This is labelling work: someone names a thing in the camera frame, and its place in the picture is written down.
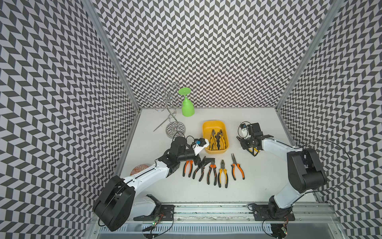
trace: black and white chevron wallpaper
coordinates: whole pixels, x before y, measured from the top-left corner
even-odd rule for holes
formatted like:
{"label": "black and white chevron wallpaper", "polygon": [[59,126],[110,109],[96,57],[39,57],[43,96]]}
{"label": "black and white chevron wallpaper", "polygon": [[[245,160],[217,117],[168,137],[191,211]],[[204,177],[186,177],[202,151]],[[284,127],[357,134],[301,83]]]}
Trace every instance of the black and white chevron wallpaper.
{"label": "black and white chevron wallpaper", "polygon": [[[323,192],[350,238],[382,238],[382,4],[345,1],[282,108],[297,144],[341,143],[354,161],[340,190]],[[315,144],[331,179],[350,171],[346,155]]]}
{"label": "black and white chevron wallpaper", "polygon": [[79,0],[0,0],[0,238],[80,238],[134,116]]}
{"label": "black and white chevron wallpaper", "polygon": [[93,0],[141,107],[192,89],[196,107],[275,106],[332,0]]}

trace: yellow plastic tray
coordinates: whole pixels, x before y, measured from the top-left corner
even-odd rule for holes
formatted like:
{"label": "yellow plastic tray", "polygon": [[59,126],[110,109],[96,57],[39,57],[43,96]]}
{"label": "yellow plastic tray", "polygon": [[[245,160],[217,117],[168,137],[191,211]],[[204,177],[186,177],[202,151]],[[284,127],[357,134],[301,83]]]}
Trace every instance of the yellow plastic tray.
{"label": "yellow plastic tray", "polygon": [[204,122],[202,128],[203,128],[203,138],[206,138],[208,140],[211,139],[211,132],[213,129],[215,130],[216,133],[219,132],[220,130],[223,131],[223,136],[224,136],[224,140],[225,140],[225,149],[224,150],[208,150],[208,149],[205,149],[205,150],[209,154],[225,153],[230,146],[230,142],[229,142],[228,136],[227,136],[227,130],[225,129],[225,124],[220,120],[211,120],[211,121]]}

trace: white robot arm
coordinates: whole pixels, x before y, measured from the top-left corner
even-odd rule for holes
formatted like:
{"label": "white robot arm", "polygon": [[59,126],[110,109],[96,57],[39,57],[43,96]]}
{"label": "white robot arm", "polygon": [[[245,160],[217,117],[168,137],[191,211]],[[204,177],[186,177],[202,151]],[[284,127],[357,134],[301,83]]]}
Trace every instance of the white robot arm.
{"label": "white robot arm", "polygon": [[112,177],[97,200],[93,211],[105,223],[110,231],[115,231],[129,218],[148,216],[158,206],[152,195],[139,195],[153,183],[174,173],[182,161],[193,160],[195,165],[202,161],[199,153],[209,146],[207,139],[194,140],[187,144],[184,137],[176,137],[163,156],[147,169],[121,179]]}
{"label": "white robot arm", "polygon": [[[327,179],[315,150],[296,148],[263,135],[258,123],[241,125],[246,137],[239,138],[243,149],[257,148],[275,154],[288,164],[288,183],[275,196],[269,199],[268,206],[253,205],[259,211],[259,220],[280,219],[291,212],[294,202],[313,188],[326,184]],[[180,162],[193,160],[201,163],[200,151],[209,146],[207,139],[197,139],[192,146],[184,137],[177,137],[163,156],[151,167],[123,179],[114,176],[109,180],[101,195],[95,201],[93,210],[111,230],[117,230],[128,218],[148,216],[158,206],[158,201],[151,195],[139,196],[148,186],[174,173]]]}
{"label": "white robot arm", "polygon": [[[285,187],[269,199],[267,216],[272,219],[284,218],[291,212],[291,207],[299,198],[313,188],[327,183],[324,169],[317,152],[312,148],[299,148],[286,145],[273,139],[271,135],[263,135],[258,123],[241,124],[244,138],[239,138],[241,147],[245,150],[257,148],[271,152],[288,164],[288,182]],[[254,204],[254,210],[261,211],[264,206]]]}

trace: wire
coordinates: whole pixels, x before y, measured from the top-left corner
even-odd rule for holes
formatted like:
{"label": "wire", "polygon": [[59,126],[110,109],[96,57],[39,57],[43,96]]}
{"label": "wire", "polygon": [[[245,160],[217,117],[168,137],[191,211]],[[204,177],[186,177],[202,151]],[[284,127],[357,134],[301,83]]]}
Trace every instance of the wire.
{"label": "wire", "polygon": [[123,189],[123,188],[124,188],[124,187],[121,186],[121,188],[118,190],[118,192],[117,192],[116,194],[114,194],[114,196],[110,199],[109,203],[106,205],[104,211],[101,213],[101,215],[100,215],[99,218],[98,218],[98,226],[100,226],[100,227],[106,226],[106,224],[101,225],[101,224],[99,223],[99,220],[101,219],[102,215],[104,214],[105,210],[107,209],[107,206],[113,201],[113,199],[115,198],[115,196],[117,196],[118,193],[119,193],[119,192],[121,191],[121,189]]}
{"label": "wire", "polygon": [[195,138],[194,138],[192,135],[188,135],[188,136],[186,137],[186,140],[188,139],[188,137],[192,137],[192,139],[195,141]]}
{"label": "wire", "polygon": [[100,226],[100,227],[106,226],[105,224],[101,225],[101,224],[99,223],[99,219],[100,219],[100,218],[98,218],[98,226]]}
{"label": "wire", "polygon": [[274,221],[274,220],[271,219],[271,218],[266,218],[266,219],[264,219],[264,221],[261,223],[261,229],[262,229],[263,232],[264,232],[265,234],[267,234],[268,236],[273,237],[273,238],[276,238],[276,237],[274,237],[274,236],[268,234],[268,233],[264,230],[264,226],[263,226],[263,225],[264,225],[264,222],[267,221],[267,220],[272,220],[272,221]]}
{"label": "wire", "polygon": [[[288,217],[287,217],[286,215],[285,215],[285,218],[286,218],[286,222],[283,224],[283,226],[284,226],[284,228],[285,228],[285,230],[286,230],[286,234],[285,234],[285,235],[288,235],[287,224],[288,224],[288,222],[289,222],[289,219],[288,219]],[[264,221],[261,223],[261,229],[262,229],[263,232],[264,232],[265,234],[267,234],[268,236],[273,237],[273,238],[278,238],[278,237],[274,237],[274,236],[268,234],[268,233],[264,230],[264,222],[267,221],[267,220],[278,221],[278,220],[275,220],[275,219],[272,219],[272,218],[266,218],[266,219],[264,219]]]}
{"label": "wire", "polygon": [[324,142],[324,141],[331,142],[332,144],[337,145],[338,147],[340,147],[340,148],[346,153],[346,156],[348,157],[349,162],[350,162],[350,171],[349,171],[349,175],[346,177],[346,179],[345,179],[342,183],[340,183],[340,184],[338,184],[338,185],[336,185],[336,186],[330,187],[330,188],[328,188],[328,189],[316,190],[316,191],[311,191],[311,192],[324,192],[324,191],[333,190],[333,189],[335,189],[335,188],[337,188],[337,187],[343,185],[343,184],[350,178],[351,172],[353,171],[353,160],[352,160],[351,157],[349,156],[348,152],[347,152],[341,145],[339,145],[339,144],[337,144],[337,143],[334,143],[333,141],[330,141],[330,140],[317,140],[317,141],[313,141],[313,142],[310,142],[310,143],[306,143],[305,146],[307,146],[308,144],[311,144],[311,143]]}
{"label": "wire", "polygon": [[171,227],[168,228],[165,232],[162,232],[161,234],[158,234],[155,238],[157,238],[158,236],[163,235],[163,234],[165,234],[166,232],[168,232],[168,231],[172,228],[172,226],[174,225],[174,213],[172,213],[172,212],[170,212],[170,211],[166,211],[166,212],[169,212],[169,213],[171,213],[171,215],[172,215],[172,224],[171,224]]}
{"label": "wire", "polygon": [[248,204],[248,205],[247,205],[247,208],[248,208],[249,211],[253,211],[253,210],[251,210],[251,209],[249,208],[249,206],[252,206],[252,205],[257,205],[257,204],[256,204],[256,203],[250,203],[250,204]]}
{"label": "wire", "polygon": [[186,137],[185,134],[183,134],[182,131],[176,131],[175,134],[174,134],[174,136],[172,137],[172,141],[174,141],[174,137],[175,137],[175,135],[176,135],[178,132],[182,133],[183,137]]}
{"label": "wire", "polygon": [[248,122],[248,121],[243,121],[243,122],[241,122],[241,123],[239,124],[239,127],[238,127],[238,136],[239,136],[240,138],[245,138],[245,137],[247,137],[248,134],[249,134],[249,132],[248,132],[248,128],[247,128],[247,135],[244,136],[244,137],[241,137],[241,136],[240,136],[240,134],[239,134],[239,128],[240,128],[240,126],[241,126],[243,123],[249,123],[249,122]]}

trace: orange-handled pliers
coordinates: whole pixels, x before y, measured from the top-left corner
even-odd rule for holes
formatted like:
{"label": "orange-handled pliers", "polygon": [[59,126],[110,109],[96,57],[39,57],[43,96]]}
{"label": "orange-handled pliers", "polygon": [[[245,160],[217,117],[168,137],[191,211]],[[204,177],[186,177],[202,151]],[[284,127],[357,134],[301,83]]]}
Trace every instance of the orange-handled pliers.
{"label": "orange-handled pliers", "polygon": [[212,169],[214,169],[214,174],[215,174],[214,185],[216,185],[217,175],[216,175],[216,165],[215,165],[215,161],[211,162],[210,170],[208,171],[208,176],[207,176],[207,184],[208,184],[208,185],[210,184],[210,175],[211,175]]}
{"label": "orange-handled pliers", "polygon": [[190,163],[190,166],[191,166],[191,168],[190,168],[190,172],[189,172],[189,174],[188,174],[188,177],[191,177],[191,173],[192,173],[192,164],[194,163],[193,160],[187,160],[187,161],[186,161],[185,166],[183,167],[183,177],[186,175],[186,168],[187,168],[188,163]]}
{"label": "orange-handled pliers", "polygon": [[238,169],[240,170],[241,175],[243,176],[243,179],[245,179],[245,177],[244,177],[244,172],[243,172],[243,170],[241,169],[240,164],[238,164],[238,163],[236,162],[235,155],[231,154],[231,157],[232,157],[232,161],[233,161],[233,164],[231,164],[233,179],[236,180],[236,177],[235,177],[235,164],[236,164],[236,166],[238,167]]}

